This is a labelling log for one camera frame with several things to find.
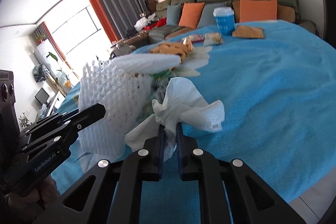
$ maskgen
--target green leaf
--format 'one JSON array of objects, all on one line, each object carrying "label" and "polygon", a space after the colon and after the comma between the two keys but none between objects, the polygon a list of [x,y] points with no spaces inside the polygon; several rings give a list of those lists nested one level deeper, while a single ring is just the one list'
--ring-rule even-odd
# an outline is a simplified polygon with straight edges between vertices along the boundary
[{"label": "green leaf", "polygon": [[58,58],[55,54],[49,52],[49,55],[58,62]]}]

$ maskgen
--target red cloth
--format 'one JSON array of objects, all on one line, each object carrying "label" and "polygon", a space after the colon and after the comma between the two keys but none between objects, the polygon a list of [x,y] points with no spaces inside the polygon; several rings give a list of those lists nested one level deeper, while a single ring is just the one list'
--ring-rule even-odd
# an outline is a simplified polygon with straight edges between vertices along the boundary
[{"label": "red cloth", "polygon": [[147,27],[143,27],[142,29],[143,29],[143,30],[151,30],[151,29],[153,29],[154,27],[161,27],[161,26],[163,26],[163,25],[166,25],[166,23],[167,23],[167,18],[164,17],[164,18],[161,18],[159,21],[155,22],[154,24],[149,25],[149,26],[147,26]]}]

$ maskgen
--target white tissue paper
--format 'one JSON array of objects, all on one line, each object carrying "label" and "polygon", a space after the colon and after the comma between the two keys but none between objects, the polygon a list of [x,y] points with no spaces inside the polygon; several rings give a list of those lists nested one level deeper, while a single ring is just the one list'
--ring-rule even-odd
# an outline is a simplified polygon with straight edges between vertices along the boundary
[{"label": "white tissue paper", "polygon": [[125,136],[125,143],[132,151],[143,148],[146,139],[158,134],[159,125],[165,126],[166,147],[164,161],[176,149],[176,124],[187,123],[197,129],[218,132],[224,121],[224,105],[220,100],[208,104],[194,84],[183,77],[171,78],[163,103],[152,101],[154,114]]},{"label": "white tissue paper", "polygon": [[105,117],[79,132],[84,152],[120,158],[125,150],[125,135],[137,125],[137,118],[151,93],[150,74],[178,66],[178,55],[138,54],[114,58],[109,62],[86,64],[80,80],[78,108],[96,103],[105,106]]}]

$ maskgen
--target orange curtain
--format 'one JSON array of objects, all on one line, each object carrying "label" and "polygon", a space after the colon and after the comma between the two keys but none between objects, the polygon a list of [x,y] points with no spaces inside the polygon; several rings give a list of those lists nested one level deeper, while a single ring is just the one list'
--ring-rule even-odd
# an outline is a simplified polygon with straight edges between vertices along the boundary
[{"label": "orange curtain", "polygon": [[66,65],[69,67],[69,69],[72,70],[73,74],[79,79],[79,76],[77,73],[74,72],[74,70],[72,69],[72,67],[70,66],[69,62],[67,61],[66,56],[64,55],[64,53],[62,52],[62,50],[59,48],[59,46],[57,45],[57,43],[55,42],[53,36],[51,35],[47,25],[45,24],[45,22],[43,21],[41,23],[41,25],[35,30],[39,31],[40,33],[44,33],[47,37],[47,39],[50,41],[50,43],[53,45],[53,47],[55,48],[55,50],[57,51],[58,55],[60,56],[60,58],[63,60],[64,63],[66,63]]},{"label": "orange curtain", "polygon": [[110,42],[113,43],[114,41],[119,40],[119,36],[113,30],[113,27],[107,17],[100,0],[89,0],[93,10],[95,11],[107,37],[110,39]]}]

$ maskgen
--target finger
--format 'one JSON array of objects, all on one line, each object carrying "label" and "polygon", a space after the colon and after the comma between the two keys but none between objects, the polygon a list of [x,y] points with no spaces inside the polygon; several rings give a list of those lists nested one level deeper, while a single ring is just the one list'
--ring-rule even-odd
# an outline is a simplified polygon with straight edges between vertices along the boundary
[{"label": "finger", "polygon": [[40,185],[40,193],[43,202],[47,206],[49,206],[59,197],[56,181],[51,176],[47,177]]},{"label": "finger", "polygon": [[34,189],[30,192],[28,196],[25,196],[24,198],[20,197],[18,194],[11,192],[8,195],[11,200],[14,202],[25,202],[25,203],[31,203],[36,202],[40,199],[40,195],[37,189]]}]

